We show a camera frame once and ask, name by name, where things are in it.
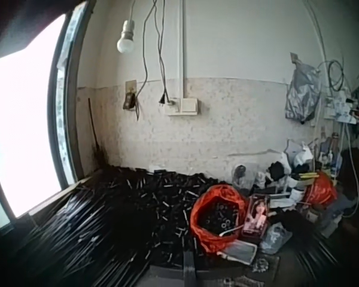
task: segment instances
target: light bulb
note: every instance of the light bulb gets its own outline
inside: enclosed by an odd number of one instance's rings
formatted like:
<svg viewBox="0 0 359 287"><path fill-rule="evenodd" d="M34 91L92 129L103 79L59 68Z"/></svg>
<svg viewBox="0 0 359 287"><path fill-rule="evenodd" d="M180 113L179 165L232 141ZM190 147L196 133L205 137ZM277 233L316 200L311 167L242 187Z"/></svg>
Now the light bulb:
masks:
<svg viewBox="0 0 359 287"><path fill-rule="evenodd" d="M134 50L134 42L129 39L121 38L117 42L117 49L123 54L131 53Z"/></svg>
<svg viewBox="0 0 359 287"><path fill-rule="evenodd" d="M126 20L122 28L121 38L117 42L117 49L120 53L131 53L134 49L133 42L134 21Z"/></svg>

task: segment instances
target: broom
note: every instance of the broom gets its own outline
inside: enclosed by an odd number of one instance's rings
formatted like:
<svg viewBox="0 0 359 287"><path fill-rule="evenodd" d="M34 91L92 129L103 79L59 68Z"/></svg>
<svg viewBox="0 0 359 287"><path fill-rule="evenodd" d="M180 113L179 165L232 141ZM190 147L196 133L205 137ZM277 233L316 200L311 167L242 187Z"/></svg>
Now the broom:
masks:
<svg viewBox="0 0 359 287"><path fill-rule="evenodd" d="M88 98L88 104L89 104L90 122L92 124L92 131L93 131L93 135L95 137L95 142L96 142L96 146L93 148L93 155L94 155L94 159L97 164L97 167L100 169L103 169L109 165L108 157L107 157L107 153L103 149L103 147L98 144L95 125L93 123L92 105L90 103L90 98Z"/></svg>

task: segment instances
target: orange plastic bag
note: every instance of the orange plastic bag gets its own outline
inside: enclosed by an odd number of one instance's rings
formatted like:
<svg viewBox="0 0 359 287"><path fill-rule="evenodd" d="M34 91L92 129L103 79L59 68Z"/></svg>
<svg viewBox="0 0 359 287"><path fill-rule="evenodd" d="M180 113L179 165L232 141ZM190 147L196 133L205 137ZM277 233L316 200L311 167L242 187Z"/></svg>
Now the orange plastic bag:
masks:
<svg viewBox="0 0 359 287"><path fill-rule="evenodd" d="M205 248L207 253L217 253L225 249L225 247L236 240L239 236L240 230L237 230L233 235L226 237L219 237L216 234L212 234L206 229L203 229L198 225L199 215L205 210L205 208L216 199L223 199L231 201L238 205L238 224L241 225L245 219L246 208L248 204L241 195L230 185L221 184L214 185L202 195L194 204L190 215L190 228L193 233L198 237L201 245Z"/></svg>
<svg viewBox="0 0 359 287"><path fill-rule="evenodd" d="M318 172L318 174L319 178L316 178L314 184L307 188L303 201L327 207L337 199L337 192L331 179L324 172Z"/></svg>

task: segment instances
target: cluttered workbench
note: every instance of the cluttered workbench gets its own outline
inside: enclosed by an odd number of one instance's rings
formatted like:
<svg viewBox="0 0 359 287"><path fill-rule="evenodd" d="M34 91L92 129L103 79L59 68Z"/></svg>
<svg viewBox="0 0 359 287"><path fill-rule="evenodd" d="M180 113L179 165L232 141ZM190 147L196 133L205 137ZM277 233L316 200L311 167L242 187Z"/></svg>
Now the cluttered workbench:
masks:
<svg viewBox="0 0 359 287"><path fill-rule="evenodd" d="M56 203L19 243L12 268L43 286L316 282L341 267L326 237L347 201L313 170L308 147L291 153L291 164L280 153L254 179L236 166L232 184L108 166Z"/></svg>

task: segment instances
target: bright window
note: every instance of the bright window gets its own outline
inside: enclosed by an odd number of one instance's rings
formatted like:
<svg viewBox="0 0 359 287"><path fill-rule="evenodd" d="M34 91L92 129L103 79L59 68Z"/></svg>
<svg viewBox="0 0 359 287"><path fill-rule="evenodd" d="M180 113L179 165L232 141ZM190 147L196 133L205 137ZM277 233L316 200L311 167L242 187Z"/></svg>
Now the bright window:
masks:
<svg viewBox="0 0 359 287"><path fill-rule="evenodd" d="M0 59L0 183L19 217L61 190L48 138L51 63L65 16Z"/></svg>

